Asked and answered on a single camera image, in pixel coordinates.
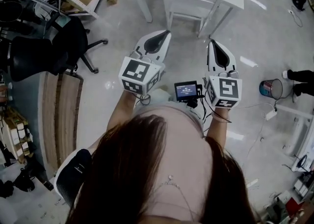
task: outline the white sneaker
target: white sneaker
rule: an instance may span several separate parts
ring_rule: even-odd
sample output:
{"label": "white sneaker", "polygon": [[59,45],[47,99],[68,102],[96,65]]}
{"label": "white sneaker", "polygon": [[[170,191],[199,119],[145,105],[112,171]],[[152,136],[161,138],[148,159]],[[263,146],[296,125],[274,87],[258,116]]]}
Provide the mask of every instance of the white sneaker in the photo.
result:
{"label": "white sneaker", "polygon": [[283,79],[289,79],[288,78],[288,70],[283,71],[282,75],[283,75]]}
{"label": "white sneaker", "polygon": [[296,103],[298,101],[300,96],[297,96],[295,93],[293,93],[293,96],[292,96],[292,102],[293,103]]}

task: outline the small display screen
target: small display screen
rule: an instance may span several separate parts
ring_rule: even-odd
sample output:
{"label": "small display screen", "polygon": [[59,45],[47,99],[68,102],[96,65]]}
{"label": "small display screen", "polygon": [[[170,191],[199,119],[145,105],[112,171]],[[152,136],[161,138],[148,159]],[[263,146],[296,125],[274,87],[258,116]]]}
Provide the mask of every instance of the small display screen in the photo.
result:
{"label": "small display screen", "polygon": [[197,90],[195,84],[177,86],[177,96],[186,97],[186,96],[196,96]]}

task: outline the necklace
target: necklace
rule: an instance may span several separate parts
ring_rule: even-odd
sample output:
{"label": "necklace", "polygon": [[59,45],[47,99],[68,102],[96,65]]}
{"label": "necklace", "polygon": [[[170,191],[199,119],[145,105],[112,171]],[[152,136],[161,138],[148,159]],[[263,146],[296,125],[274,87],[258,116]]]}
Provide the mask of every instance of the necklace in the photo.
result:
{"label": "necklace", "polygon": [[183,192],[182,192],[180,186],[179,186],[177,183],[173,182],[173,176],[172,176],[172,175],[169,175],[169,176],[168,176],[168,181],[161,183],[161,184],[153,191],[153,193],[155,193],[155,192],[156,192],[160,187],[162,187],[162,186],[174,186],[174,187],[176,187],[176,188],[179,189],[179,191],[180,191],[180,193],[181,193],[181,195],[182,195],[184,201],[186,202],[186,205],[187,205],[187,207],[188,207],[188,209],[189,209],[189,211],[190,211],[191,219],[192,219],[192,221],[194,221],[194,218],[193,218],[193,214],[192,214],[192,210],[191,210],[191,208],[190,208],[190,205],[188,204],[188,202],[187,202],[187,200],[186,200],[186,198],[185,198],[185,196],[184,196],[184,194],[183,194]]}

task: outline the white cable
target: white cable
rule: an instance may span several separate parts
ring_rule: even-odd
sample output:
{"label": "white cable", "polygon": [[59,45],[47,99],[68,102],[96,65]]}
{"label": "white cable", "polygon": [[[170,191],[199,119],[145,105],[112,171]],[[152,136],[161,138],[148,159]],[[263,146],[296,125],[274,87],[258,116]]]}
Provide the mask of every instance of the white cable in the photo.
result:
{"label": "white cable", "polygon": [[264,120],[263,120],[263,123],[262,123],[261,130],[260,130],[260,132],[257,134],[257,137],[256,137],[254,143],[252,144],[251,148],[249,149],[249,151],[248,151],[248,153],[247,153],[247,155],[246,155],[246,158],[245,158],[245,161],[244,161],[245,169],[243,168],[244,175],[246,174],[246,168],[247,168],[246,162],[247,162],[247,160],[248,160],[248,157],[249,157],[249,155],[250,155],[251,150],[252,150],[253,147],[255,146],[257,140],[259,140],[259,136],[260,136],[260,134],[262,133],[262,130],[263,130],[263,127],[264,127],[264,123],[265,123],[265,122],[266,122],[266,120],[264,119]]}
{"label": "white cable", "polygon": [[234,109],[243,110],[243,109],[248,109],[248,108],[254,108],[254,107],[257,107],[257,106],[260,106],[260,105],[264,105],[264,104],[270,105],[273,108],[273,110],[275,109],[274,106],[271,103],[256,104],[256,105],[253,105],[253,106],[242,107],[242,108],[235,107]]}

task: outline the white tiled floor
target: white tiled floor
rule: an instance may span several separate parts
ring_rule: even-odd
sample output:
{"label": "white tiled floor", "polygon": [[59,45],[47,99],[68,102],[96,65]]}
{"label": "white tiled floor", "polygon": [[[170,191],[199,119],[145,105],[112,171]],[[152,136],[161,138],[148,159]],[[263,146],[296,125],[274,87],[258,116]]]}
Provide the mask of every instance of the white tiled floor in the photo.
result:
{"label": "white tiled floor", "polygon": [[[237,109],[231,111],[233,123],[228,126],[231,136],[227,139],[226,149],[240,163],[248,182],[258,179],[258,183],[250,188],[249,195],[253,206],[260,211],[272,200],[272,193],[291,188],[295,179],[296,174],[282,166],[293,163],[282,148],[291,136],[294,116],[279,112],[277,117],[264,123],[258,137],[263,122],[262,112],[270,111],[271,107],[239,108],[274,103],[274,100],[259,94],[258,87],[262,80],[281,79],[281,72],[287,68],[313,70],[314,13],[310,8],[298,13],[303,22],[300,28],[288,13],[291,0],[257,0],[263,8],[251,0],[244,1],[245,9],[237,12],[227,26],[217,31],[214,39],[233,52],[243,79],[242,101]],[[118,0],[116,5],[109,7],[102,0],[98,8],[99,19],[86,22],[85,27],[91,29],[89,42],[108,38],[109,44],[100,45],[88,53],[100,70],[98,74],[91,74],[82,62],[78,63],[78,73],[84,78],[78,119],[78,147],[91,145],[104,133],[122,93],[117,76],[124,56],[143,35],[166,29],[162,0],[148,0],[148,3],[154,19],[151,24],[145,21],[135,0]],[[173,22],[172,41],[165,60],[167,73],[161,81],[161,84],[169,86],[172,93],[173,83],[190,80],[201,82],[205,74],[208,40],[197,38],[196,27],[197,24],[190,21],[175,19]],[[252,68],[243,64],[240,56],[254,61],[258,66]],[[284,86],[285,93],[289,93],[291,84],[284,83]],[[313,101],[313,97],[302,95],[297,104],[292,104],[290,98],[280,103],[311,113]],[[237,140],[232,133],[244,137]]]}

